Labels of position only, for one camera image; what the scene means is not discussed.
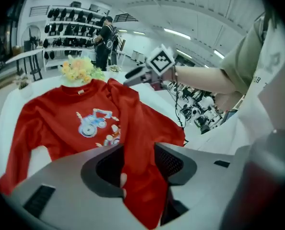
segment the table leg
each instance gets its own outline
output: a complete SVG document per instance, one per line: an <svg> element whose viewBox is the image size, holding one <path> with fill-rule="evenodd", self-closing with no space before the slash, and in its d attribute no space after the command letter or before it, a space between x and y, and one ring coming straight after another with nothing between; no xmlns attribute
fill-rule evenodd
<svg viewBox="0 0 285 230"><path fill-rule="evenodd" d="M124 59L125 59L125 54L123 55L121 66L123 66Z"/></svg>
<svg viewBox="0 0 285 230"><path fill-rule="evenodd" d="M30 65L31 70L32 70L32 72L33 72L34 81L36 81L35 74L34 74L34 69L33 69L32 58L29 56L28 59L29 59L29 65Z"/></svg>
<svg viewBox="0 0 285 230"><path fill-rule="evenodd" d="M39 67L37 55L35 55L35 61L36 61L37 70L39 71L38 73L39 73L40 79L42 79L42 75L41 75L41 72L40 72L41 70L40 70L40 67Z"/></svg>
<svg viewBox="0 0 285 230"><path fill-rule="evenodd" d="M17 63L17 74L20 75L19 60L16 60L16 63Z"/></svg>
<svg viewBox="0 0 285 230"><path fill-rule="evenodd" d="M24 63L24 70L25 70L25 74L27 75L25 58L23 58L23 63Z"/></svg>

